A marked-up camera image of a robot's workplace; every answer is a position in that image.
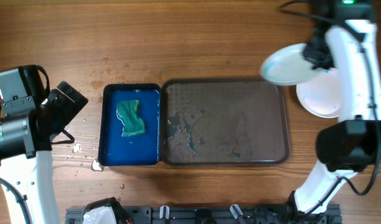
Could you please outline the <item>white plate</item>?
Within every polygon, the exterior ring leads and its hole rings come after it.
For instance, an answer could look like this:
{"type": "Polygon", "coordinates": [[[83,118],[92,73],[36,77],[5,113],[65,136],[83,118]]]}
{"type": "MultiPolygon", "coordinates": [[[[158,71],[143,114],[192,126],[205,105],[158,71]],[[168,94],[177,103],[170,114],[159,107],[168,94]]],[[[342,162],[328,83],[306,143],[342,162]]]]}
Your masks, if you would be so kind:
{"type": "Polygon", "coordinates": [[[294,44],[271,54],[261,65],[260,74],[268,82],[280,86],[293,86],[307,82],[324,70],[313,69],[303,57],[306,44],[294,44]]]}
{"type": "Polygon", "coordinates": [[[318,76],[296,85],[301,105],[311,114],[321,118],[336,118],[341,107],[341,87],[337,70],[322,71],[318,76]]]}

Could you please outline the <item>green yellow sponge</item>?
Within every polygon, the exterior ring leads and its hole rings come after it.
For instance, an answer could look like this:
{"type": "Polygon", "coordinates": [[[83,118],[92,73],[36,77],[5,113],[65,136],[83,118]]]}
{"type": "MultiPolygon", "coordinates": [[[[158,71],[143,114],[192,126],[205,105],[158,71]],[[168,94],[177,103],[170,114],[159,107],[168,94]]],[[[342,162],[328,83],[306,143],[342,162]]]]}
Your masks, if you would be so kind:
{"type": "Polygon", "coordinates": [[[120,101],[116,104],[116,116],[123,124],[123,137],[145,133],[144,121],[138,113],[139,105],[139,100],[120,101]]]}

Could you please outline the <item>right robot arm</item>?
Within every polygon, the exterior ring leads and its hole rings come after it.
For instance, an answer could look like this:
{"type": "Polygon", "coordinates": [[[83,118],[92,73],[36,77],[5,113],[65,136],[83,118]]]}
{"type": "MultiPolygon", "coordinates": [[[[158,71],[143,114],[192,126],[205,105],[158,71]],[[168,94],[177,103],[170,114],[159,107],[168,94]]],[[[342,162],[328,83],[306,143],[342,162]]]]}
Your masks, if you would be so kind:
{"type": "Polygon", "coordinates": [[[295,218],[326,211],[344,184],[381,161],[381,77],[372,1],[311,1],[315,23],[303,50],[313,69],[334,67],[340,78],[337,124],[316,139],[317,163],[289,202],[295,218]]]}

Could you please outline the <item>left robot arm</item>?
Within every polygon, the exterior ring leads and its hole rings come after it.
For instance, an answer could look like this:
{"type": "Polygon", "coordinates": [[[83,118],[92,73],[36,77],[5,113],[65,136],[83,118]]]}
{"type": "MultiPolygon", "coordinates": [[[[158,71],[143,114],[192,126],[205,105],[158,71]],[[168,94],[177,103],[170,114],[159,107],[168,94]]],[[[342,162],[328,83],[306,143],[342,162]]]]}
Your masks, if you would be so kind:
{"type": "Polygon", "coordinates": [[[50,88],[40,65],[0,72],[0,184],[12,223],[60,223],[52,146],[88,100],[67,82],[50,88]]]}

